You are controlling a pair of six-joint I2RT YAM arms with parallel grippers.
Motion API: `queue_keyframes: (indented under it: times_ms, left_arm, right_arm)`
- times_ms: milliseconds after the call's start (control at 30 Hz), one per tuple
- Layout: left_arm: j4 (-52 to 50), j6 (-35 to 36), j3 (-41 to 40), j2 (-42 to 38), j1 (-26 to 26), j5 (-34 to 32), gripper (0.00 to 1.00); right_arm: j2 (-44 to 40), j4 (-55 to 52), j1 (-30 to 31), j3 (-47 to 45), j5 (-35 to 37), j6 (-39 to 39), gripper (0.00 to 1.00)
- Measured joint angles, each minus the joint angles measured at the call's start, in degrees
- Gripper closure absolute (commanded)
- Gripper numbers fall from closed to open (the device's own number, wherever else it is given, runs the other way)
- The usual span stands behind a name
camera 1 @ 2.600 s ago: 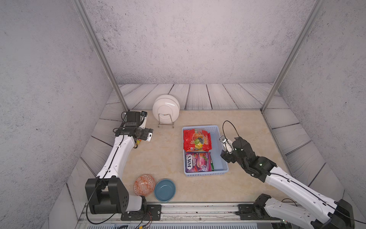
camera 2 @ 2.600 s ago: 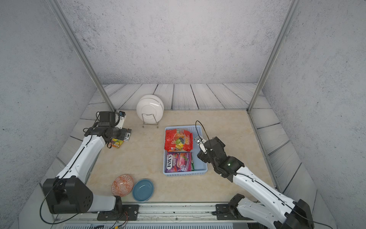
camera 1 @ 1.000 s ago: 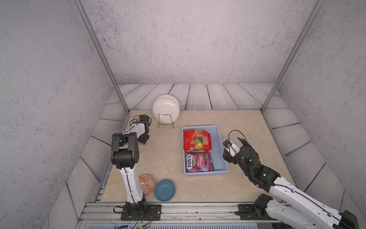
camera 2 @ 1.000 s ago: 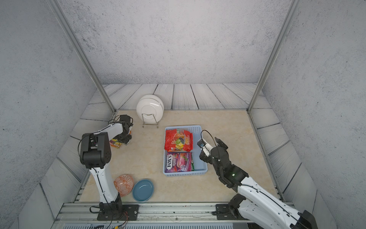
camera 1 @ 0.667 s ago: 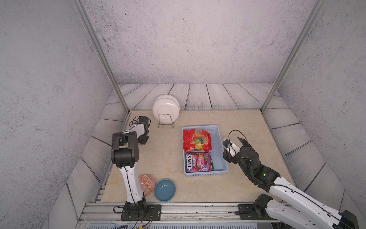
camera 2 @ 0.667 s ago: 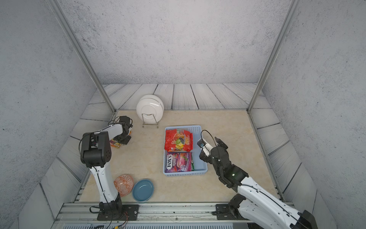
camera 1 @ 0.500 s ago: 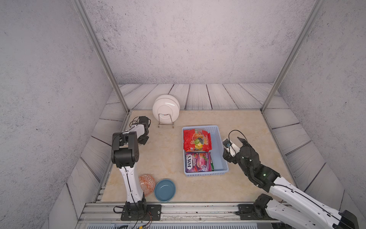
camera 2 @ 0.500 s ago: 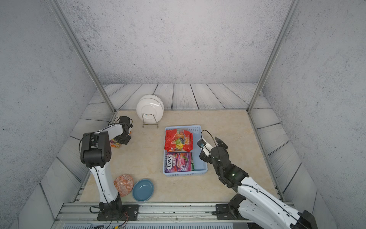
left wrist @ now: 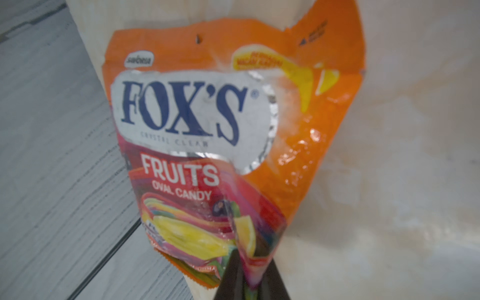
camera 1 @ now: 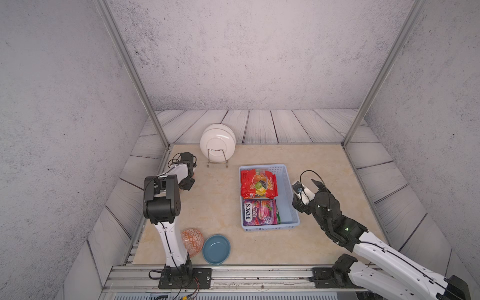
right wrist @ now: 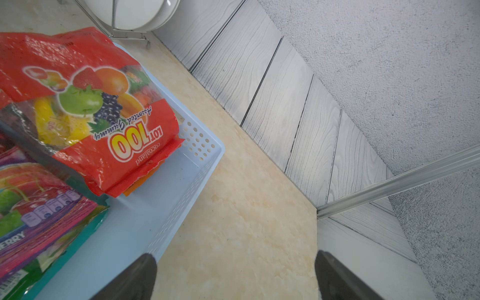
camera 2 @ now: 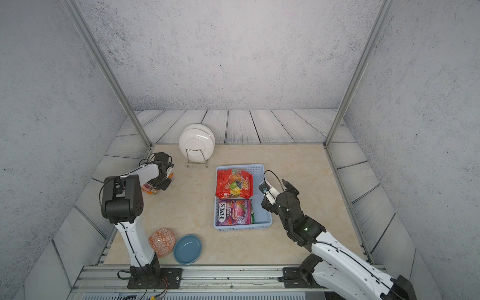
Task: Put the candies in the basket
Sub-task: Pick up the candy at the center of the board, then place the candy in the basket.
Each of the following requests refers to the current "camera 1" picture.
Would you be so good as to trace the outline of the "light blue plastic basket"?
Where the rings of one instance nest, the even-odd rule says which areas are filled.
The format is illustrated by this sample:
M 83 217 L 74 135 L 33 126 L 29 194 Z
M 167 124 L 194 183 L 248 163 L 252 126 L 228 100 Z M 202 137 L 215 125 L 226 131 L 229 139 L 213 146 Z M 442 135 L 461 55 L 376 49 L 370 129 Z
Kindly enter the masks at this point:
M 292 206 L 293 190 L 291 188 L 290 178 L 287 167 L 283 164 L 267 164 L 257 166 L 241 166 L 239 176 L 242 170 L 262 169 L 271 171 L 276 175 L 278 196 L 276 204 L 281 216 L 281 224 L 270 226 L 244 226 L 243 225 L 243 204 L 244 200 L 269 200 L 269 199 L 244 199 L 241 197 L 241 226 L 245 231 L 267 231 L 267 230 L 290 230 L 300 224 L 298 212 Z

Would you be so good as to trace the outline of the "green Fox's spring tea bag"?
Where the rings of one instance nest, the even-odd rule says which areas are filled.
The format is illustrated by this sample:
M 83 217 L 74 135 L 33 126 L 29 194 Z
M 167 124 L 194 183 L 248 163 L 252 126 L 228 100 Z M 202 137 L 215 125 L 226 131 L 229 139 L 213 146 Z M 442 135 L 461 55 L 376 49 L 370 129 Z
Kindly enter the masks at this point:
M 281 224 L 281 216 L 280 216 L 280 212 L 279 212 L 279 209 L 278 209 L 278 205 L 277 205 L 277 204 L 275 205 L 275 211 L 276 211 L 277 225 L 280 225 L 280 224 Z

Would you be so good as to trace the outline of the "purple Fox's candy bag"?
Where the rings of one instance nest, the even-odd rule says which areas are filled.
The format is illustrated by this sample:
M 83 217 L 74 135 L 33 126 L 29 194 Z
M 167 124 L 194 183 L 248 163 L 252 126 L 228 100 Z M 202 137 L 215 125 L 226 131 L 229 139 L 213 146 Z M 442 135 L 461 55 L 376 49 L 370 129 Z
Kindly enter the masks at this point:
M 242 223 L 244 226 L 278 225 L 276 200 L 244 200 Z

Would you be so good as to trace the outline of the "red Lot 100 candy bag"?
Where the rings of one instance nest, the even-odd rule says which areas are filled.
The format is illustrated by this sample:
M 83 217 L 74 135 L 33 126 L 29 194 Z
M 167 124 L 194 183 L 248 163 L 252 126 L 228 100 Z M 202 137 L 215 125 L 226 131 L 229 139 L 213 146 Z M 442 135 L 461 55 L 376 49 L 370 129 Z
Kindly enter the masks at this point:
M 276 175 L 264 169 L 242 170 L 241 197 L 244 199 L 274 199 L 278 196 Z

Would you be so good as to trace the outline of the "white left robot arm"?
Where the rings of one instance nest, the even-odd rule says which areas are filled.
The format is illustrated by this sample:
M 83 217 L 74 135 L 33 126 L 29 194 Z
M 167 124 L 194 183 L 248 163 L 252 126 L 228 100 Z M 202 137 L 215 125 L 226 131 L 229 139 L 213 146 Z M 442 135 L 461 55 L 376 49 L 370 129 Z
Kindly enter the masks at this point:
M 190 255 L 176 224 L 181 212 L 181 190 L 190 190 L 195 164 L 187 161 L 173 163 L 169 169 L 144 179 L 143 215 L 157 229 L 162 241 L 168 280 L 189 281 L 193 277 Z

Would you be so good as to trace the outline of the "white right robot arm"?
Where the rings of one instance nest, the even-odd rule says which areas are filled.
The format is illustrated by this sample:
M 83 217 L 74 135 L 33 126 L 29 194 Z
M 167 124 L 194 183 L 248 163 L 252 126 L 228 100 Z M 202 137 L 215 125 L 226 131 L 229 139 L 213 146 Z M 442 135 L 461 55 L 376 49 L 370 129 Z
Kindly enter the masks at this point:
M 325 235 L 347 253 L 327 275 L 311 277 L 312 282 L 356 286 L 387 300 L 471 299 L 469 286 L 460 277 L 444 277 L 396 251 L 366 226 L 343 215 L 340 202 L 322 181 L 313 183 L 317 192 L 301 181 L 292 185 L 292 207 L 313 216 Z

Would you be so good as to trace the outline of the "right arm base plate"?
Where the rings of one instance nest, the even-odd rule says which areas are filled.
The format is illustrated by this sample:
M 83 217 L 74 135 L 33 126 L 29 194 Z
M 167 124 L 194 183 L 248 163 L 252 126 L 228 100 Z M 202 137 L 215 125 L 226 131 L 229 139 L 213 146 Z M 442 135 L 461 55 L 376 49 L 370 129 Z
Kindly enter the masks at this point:
M 351 282 L 344 272 L 334 267 L 314 267 L 312 276 L 307 279 L 315 288 L 347 288 Z

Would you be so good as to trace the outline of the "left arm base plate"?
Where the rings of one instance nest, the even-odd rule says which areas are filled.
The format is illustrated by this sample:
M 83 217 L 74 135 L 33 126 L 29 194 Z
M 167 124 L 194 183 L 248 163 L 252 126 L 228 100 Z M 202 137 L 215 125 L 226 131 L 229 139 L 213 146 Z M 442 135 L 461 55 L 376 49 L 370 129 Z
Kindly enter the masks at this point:
M 169 267 L 161 272 L 160 290 L 208 290 L 211 287 L 212 269 L 206 267 Z

